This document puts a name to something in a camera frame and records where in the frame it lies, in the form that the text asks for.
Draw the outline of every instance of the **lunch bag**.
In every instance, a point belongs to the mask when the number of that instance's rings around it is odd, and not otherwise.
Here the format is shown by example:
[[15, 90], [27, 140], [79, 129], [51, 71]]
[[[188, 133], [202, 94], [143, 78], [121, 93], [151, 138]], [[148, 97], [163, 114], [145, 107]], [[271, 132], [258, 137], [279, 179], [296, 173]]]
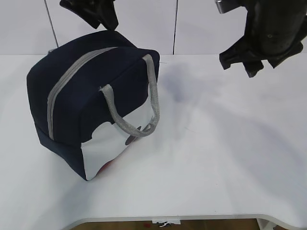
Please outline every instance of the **lunch bag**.
[[159, 59], [114, 31], [50, 52], [27, 76], [40, 143], [83, 179], [93, 179], [134, 139], [154, 132]]

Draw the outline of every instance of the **white panel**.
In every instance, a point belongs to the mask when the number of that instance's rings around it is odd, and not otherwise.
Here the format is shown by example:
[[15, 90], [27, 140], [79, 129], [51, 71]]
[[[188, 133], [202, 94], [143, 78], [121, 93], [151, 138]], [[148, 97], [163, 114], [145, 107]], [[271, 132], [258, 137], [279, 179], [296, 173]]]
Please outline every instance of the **white panel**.
[[175, 54], [219, 54], [244, 34], [247, 10], [219, 14], [214, 0], [179, 0]]
[[[151, 108], [150, 97], [146, 102], [126, 115], [124, 119], [135, 127], [143, 130], [154, 113]], [[92, 180], [98, 171], [109, 161], [115, 159], [129, 145], [129, 134], [121, 130], [116, 124], [104, 122], [94, 132], [93, 138], [82, 143], [84, 169], [87, 180]]]
[[[74, 13], [60, 7], [59, 0], [47, 0], [59, 45], [95, 32]], [[117, 30], [140, 48], [173, 52], [176, 0], [116, 0]]]
[[0, 7], [0, 55], [46, 54], [56, 42], [44, 0], [9, 0]]

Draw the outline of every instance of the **black robotic arm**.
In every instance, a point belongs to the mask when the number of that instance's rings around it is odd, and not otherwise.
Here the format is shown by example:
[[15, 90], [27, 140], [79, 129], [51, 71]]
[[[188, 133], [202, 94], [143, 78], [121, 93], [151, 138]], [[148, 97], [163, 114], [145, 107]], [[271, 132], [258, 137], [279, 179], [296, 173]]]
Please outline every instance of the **black robotic arm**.
[[[307, 0], [215, 0], [220, 13], [238, 7], [248, 11], [245, 33], [220, 54], [224, 69], [242, 62], [249, 77], [263, 69], [263, 60], [273, 68], [303, 50], [307, 36]], [[93, 28], [102, 24], [115, 30], [118, 20], [114, 0], [61, 0], [60, 5], [79, 15]]]

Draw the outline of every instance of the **navy blue lunch bag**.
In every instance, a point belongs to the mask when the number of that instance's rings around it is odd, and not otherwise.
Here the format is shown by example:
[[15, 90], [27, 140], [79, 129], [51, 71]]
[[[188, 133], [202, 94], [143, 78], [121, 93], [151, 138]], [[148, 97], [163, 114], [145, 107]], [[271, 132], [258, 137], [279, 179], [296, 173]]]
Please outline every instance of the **navy blue lunch bag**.
[[27, 76], [31, 113], [43, 146], [91, 180], [159, 121], [159, 54], [118, 32], [75, 39]]

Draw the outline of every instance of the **white table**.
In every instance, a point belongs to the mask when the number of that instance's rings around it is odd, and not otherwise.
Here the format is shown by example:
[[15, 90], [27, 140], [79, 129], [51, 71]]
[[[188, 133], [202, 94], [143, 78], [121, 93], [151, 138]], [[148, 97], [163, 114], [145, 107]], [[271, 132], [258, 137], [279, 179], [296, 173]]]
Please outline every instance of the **white table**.
[[0, 229], [88, 221], [262, 218], [307, 229], [307, 54], [249, 79], [216, 55], [162, 56], [161, 121], [93, 181], [42, 147], [25, 78], [0, 56]]

